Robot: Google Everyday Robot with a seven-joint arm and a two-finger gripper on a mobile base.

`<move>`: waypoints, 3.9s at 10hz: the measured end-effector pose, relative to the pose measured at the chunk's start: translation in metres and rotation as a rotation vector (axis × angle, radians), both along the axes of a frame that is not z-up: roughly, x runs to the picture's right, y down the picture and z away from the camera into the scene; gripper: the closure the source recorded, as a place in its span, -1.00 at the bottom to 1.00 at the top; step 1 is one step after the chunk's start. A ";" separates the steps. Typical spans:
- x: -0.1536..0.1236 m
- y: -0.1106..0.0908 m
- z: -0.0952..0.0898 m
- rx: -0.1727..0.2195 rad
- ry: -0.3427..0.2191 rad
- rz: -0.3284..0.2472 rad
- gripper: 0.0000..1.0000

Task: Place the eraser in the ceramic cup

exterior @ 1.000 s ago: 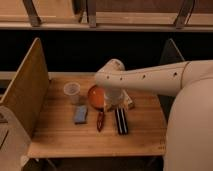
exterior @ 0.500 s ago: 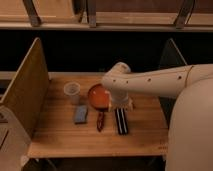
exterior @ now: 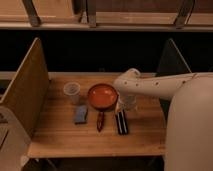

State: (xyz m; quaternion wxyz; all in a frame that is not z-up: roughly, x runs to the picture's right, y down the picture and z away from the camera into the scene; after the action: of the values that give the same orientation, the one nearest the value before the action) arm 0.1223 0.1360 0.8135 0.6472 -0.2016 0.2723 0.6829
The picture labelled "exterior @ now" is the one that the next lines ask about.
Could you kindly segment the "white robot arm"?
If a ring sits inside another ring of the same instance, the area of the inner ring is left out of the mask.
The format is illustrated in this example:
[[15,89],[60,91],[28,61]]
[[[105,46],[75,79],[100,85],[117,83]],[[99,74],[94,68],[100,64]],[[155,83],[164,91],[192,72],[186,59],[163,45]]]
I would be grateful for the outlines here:
[[164,171],[213,171],[213,72],[141,78],[134,68],[114,80],[122,94],[170,100]]

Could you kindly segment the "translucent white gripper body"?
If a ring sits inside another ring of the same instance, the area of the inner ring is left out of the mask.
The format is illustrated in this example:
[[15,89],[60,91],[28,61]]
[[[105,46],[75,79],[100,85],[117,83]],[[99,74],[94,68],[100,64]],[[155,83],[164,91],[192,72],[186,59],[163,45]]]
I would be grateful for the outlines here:
[[133,110],[137,105],[137,98],[135,95],[120,95],[118,98],[118,107],[122,110]]

